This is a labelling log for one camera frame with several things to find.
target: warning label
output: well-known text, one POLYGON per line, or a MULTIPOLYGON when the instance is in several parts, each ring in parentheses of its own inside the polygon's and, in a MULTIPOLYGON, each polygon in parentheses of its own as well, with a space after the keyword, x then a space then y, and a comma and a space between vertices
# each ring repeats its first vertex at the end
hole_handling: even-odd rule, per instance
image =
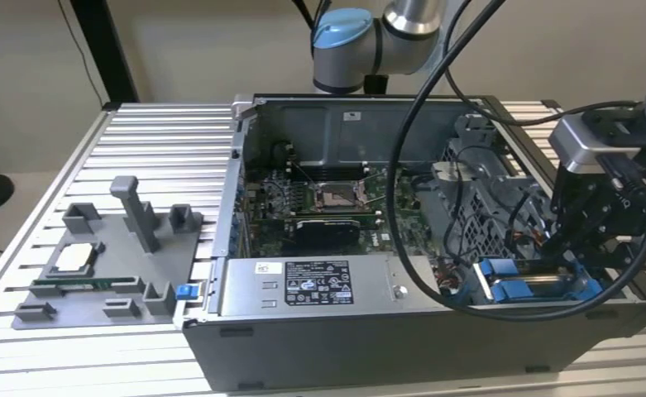
POLYGON ((286 262, 286 303, 290 306, 354 302, 348 261, 286 262))

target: blue latch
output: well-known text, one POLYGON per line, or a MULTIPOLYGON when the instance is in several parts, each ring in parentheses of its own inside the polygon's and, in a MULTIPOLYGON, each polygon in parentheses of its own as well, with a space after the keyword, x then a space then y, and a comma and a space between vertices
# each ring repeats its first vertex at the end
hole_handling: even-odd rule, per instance
POLYGON ((492 294, 499 303, 535 297, 535 293, 524 280, 500 281, 492 286, 492 294))
POLYGON ((201 286, 192 284, 181 284, 177 288, 178 300, 197 300, 201 296, 201 286))

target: aluminum extrusion table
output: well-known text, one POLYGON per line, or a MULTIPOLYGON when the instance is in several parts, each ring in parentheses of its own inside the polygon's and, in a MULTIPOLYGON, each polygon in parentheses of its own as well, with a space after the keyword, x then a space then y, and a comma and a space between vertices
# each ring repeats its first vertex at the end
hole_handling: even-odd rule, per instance
MULTIPOLYGON (((517 119, 557 112, 541 102, 504 104, 517 119)), ((525 130, 559 164, 548 144, 555 124, 525 130)), ((208 277, 232 126, 228 104, 126 104, 100 115, 0 258, 0 395, 212 393, 185 337, 173 325, 17 331, 12 311, 24 302, 28 286, 61 240, 62 212, 69 204, 94 202, 102 213, 118 212, 120 201, 109 194, 117 175, 140 177, 142 200, 152 201, 157 211, 174 203, 190 203, 205 214, 192 279, 208 277)), ((603 342, 560 374, 281 395, 646 396, 646 329, 633 338, 603 342)))

